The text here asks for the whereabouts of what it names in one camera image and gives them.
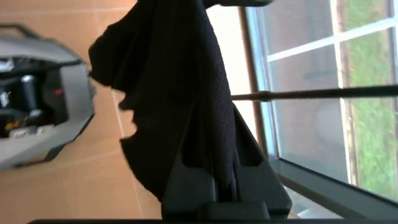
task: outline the tile floor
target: tile floor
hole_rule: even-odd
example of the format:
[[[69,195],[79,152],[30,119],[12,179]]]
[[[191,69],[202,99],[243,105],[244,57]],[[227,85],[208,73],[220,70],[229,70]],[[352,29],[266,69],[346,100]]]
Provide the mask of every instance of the tile floor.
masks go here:
[[[69,46],[88,62],[90,44],[110,23],[134,5],[133,0],[1,0],[0,23],[18,22],[45,37]],[[237,20],[236,9],[224,11],[224,24]],[[230,35],[217,35],[233,93],[249,92],[247,65],[240,27]],[[242,47],[236,48],[236,42]],[[238,52],[226,52],[231,46]],[[38,218],[160,218],[160,203],[143,188],[129,170],[119,138],[135,132],[131,113],[120,113],[116,103],[122,94],[95,83],[96,116],[86,131],[48,164],[0,173],[0,223],[23,224]],[[251,104],[239,107],[255,133]]]

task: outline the draped black towel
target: draped black towel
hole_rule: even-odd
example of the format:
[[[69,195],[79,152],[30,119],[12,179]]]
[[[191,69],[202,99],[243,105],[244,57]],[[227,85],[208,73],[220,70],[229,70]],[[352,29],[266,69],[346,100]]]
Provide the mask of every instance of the draped black towel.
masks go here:
[[[235,148],[233,104],[202,0],[140,0],[108,26],[89,55],[91,77],[125,92],[119,107],[134,110],[137,132],[121,139],[121,145],[146,189],[162,200],[193,105],[193,120],[205,135],[190,138],[184,150],[199,161],[206,149],[218,186],[229,186]]]

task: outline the window frame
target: window frame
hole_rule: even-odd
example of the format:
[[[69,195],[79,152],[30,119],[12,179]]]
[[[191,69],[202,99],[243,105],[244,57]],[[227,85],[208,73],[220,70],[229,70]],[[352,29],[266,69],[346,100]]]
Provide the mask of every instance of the window frame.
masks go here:
[[[270,90],[270,80],[268,79],[269,62],[277,60],[281,56],[296,55],[308,50],[314,50],[319,46],[340,44],[342,40],[350,40],[362,35],[371,34],[380,30],[392,28],[393,41],[393,72],[398,80],[398,0],[393,0],[392,17],[383,19],[372,24],[365,25],[353,30],[346,31],[344,35],[327,37],[317,40],[317,44],[311,42],[302,46],[294,47],[294,50],[285,50],[284,55],[279,53],[264,55],[267,52],[265,34],[265,20],[257,8],[241,8],[241,17],[246,23],[245,44],[250,51],[249,66],[253,71],[257,81],[258,90]],[[329,209],[347,219],[373,219],[388,220],[398,218],[398,203],[388,198],[378,196],[367,190],[356,186],[332,179],[326,175],[314,172],[308,168],[287,161],[279,156],[277,128],[275,126],[277,117],[273,113],[272,103],[261,103],[261,118],[257,119],[257,126],[262,128],[265,134],[264,153],[268,156],[271,167],[277,174],[279,180],[286,187],[296,191],[304,197],[313,200],[315,203]]]

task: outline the green grass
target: green grass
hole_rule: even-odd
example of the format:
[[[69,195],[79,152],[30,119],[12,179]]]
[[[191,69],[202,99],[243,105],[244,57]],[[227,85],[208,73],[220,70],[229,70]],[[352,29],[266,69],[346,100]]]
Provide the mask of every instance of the green grass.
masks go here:
[[[384,0],[345,0],[345,30],[357,28],[385,17],[378,12]],[[351,86],[391,83],[391,56],[387,31],[377,32],[346,44]],[[392,98],[351,100],[357,148],[359,186],[398,199],[396,184],[397,149],[395,111]]]

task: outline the black cloth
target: black cloth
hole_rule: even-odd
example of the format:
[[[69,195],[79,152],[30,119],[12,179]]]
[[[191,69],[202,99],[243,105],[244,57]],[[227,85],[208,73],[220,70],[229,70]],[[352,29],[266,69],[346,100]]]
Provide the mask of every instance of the black cloth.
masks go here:
[[[194,165],[210,155],[218,186],[228,187],[235,148],[233,104],[202,0],[138,1],[108,26],[89,55],[91,77],[125,92],[119,107],[134,110],[137,132],[121,139],[121,145],[146,189],[162,200],[193,107],[193,120],[205,135],[190,129],[183,150]]]

